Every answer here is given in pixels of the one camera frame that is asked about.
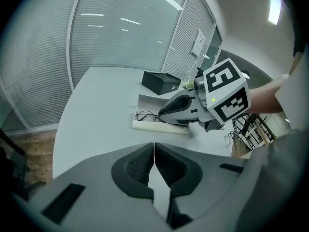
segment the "white table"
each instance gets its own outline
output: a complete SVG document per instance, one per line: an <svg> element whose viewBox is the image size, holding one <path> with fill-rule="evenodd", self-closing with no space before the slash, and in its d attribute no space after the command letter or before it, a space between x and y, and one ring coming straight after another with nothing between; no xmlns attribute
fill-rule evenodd
<svg viewBox="0 0 309 232"><path fill-rule="evenodd" d="M54 146L53 178L89 157L148 142L169 143L208 154L231 156L224 130L205 133L190 124L189 135L132 129L138 95L157 96L141 85L144 70L91 67L72 93L62 114ZM170 98L175 92L160 97Z"/></svg>

